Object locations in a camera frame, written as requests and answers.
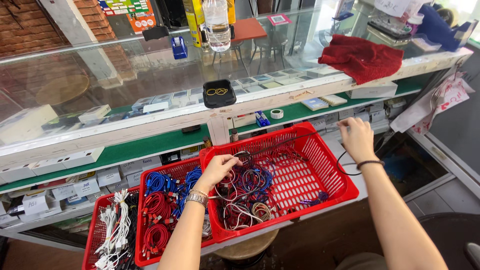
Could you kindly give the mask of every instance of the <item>roll of tape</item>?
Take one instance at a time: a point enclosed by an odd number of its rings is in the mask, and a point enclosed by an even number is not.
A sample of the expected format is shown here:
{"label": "roll of tape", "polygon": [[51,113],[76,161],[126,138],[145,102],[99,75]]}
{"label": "roll of tape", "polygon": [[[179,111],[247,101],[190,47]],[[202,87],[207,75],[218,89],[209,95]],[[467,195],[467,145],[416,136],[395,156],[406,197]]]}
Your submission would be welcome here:
{"label": "roll of tape", "polygon": [[280,109],[273,109],[270,111],[270,117],[273,119],[281,119],[283,118],[283,110]]}

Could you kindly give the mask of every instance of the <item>blue tape dispenser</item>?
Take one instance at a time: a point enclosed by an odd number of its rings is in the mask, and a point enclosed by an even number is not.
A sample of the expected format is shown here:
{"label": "blue tape dispenser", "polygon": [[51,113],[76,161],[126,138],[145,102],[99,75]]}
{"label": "blue tape dispenser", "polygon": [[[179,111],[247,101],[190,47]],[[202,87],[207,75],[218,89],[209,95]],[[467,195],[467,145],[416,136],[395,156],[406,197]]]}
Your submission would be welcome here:
{"label": "blue tape dispenser", "polygon": [[176,60],[187,58],[188,50],[187,46],[183,42],[182,37],[172,37],[172,51],[173,51],[173,58]]}

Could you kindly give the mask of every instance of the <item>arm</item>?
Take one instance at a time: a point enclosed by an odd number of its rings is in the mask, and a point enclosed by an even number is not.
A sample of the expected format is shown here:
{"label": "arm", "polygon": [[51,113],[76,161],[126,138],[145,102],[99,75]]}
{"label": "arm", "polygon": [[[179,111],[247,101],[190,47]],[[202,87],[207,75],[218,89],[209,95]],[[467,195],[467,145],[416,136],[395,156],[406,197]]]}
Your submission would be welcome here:
{"label": "arm", "polygon": [[[359,118],[339,122],[345,149],[358,164],[378,160],[373,151],[373,130]],[[396,191],[381,164],[361,166],[367,184],[373,223],[388,269],[446,270],[440,252]]]}
{"label": "arm", "polygon": [[[231,176],[229,172],[234,165],[241,166],[242,163],[232,155],[213,157],[193,189],[208,194],[225,176]],[[192,192],[202,196],[201,192]],[[195,201],[185,203],[157,270],[199,269],[204,214],[205,207],[201,203]]]}

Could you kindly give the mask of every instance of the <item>water bottle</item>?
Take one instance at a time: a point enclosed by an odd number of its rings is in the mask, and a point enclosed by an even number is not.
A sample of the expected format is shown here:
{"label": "water bottle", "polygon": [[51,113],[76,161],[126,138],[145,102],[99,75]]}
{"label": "water bottle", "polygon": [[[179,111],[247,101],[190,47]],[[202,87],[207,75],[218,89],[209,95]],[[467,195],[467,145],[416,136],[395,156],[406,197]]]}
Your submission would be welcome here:
{"label": "water bottle", "polygon": [[223,52],[230,48],[230,27],[226,0],[205,0],[203,3],[207,38],[210,48]]}

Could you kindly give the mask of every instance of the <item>bracelet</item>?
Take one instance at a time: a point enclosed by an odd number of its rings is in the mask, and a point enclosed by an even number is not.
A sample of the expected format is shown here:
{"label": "bracelet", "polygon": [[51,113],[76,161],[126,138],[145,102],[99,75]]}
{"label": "bracelet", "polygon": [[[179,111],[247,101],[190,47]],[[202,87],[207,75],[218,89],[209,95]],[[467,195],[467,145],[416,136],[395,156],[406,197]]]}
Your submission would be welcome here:
{"label": "bracelet", "polygon": [[382,166],[385,166],[385,162],[381,161],[381,160],[366,160],[366,161],[362,161],[360,162],[358,165],[357,165],[357,170],[360,170],[360,167],[362,165],[365,165],[367,163],[378,163],[378,164],[381,164]]}
{"label": "bracelet", "polygon": [[208,197],[205,197],[205,196],[202,196],[202,195],[198,195],[198,194],[189,194],[187,196],[187,198],[185,199],[185,202],[188,202],[188,201],[196,201],[196,202],[199,202],[201,203],[203,206],[205,206],[205,208],[207,208],[207,204],[208,204]]}
{"label": "bracelet", "polygon": [[205,193],[205,192],[203,192],[203,191],[201,191],[201,190],[198,190],[198,189],[191,189],[191,190],[190,190],[190,193],[192,193],[192,191],[195,191],[195,192],[201,193],[202,195],[205,195],[205,196],[207,196],[207,197],[208,197],[208,194],[207,194],[207,193]]}

